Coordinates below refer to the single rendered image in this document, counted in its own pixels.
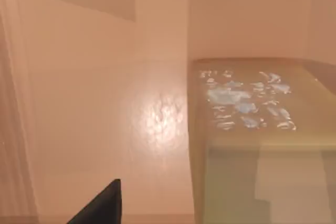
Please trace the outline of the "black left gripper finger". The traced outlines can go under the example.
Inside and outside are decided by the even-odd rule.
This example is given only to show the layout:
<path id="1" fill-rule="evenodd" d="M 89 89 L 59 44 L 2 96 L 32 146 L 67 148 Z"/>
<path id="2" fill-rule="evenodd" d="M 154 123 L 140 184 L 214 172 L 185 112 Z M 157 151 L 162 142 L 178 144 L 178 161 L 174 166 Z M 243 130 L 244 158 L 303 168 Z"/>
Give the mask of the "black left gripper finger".
<path id="1" fill-rule="evenodd" d="M 67 224 L 121 224 L 121 222 L 121 179 L 117 178 L 98 193 Z"/>

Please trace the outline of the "salmon-coloured shallow box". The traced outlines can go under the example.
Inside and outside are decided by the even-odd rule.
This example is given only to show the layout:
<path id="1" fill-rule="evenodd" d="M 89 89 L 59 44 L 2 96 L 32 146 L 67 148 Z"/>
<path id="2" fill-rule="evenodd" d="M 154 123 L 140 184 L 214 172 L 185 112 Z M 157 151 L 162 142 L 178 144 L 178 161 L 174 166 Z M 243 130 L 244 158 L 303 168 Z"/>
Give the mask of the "salmon-coloured shallow box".
<path id="1" fill-rule="evenodd" d="M 336 224 L 336 0 L 0 0 L 39 224 Z"/>

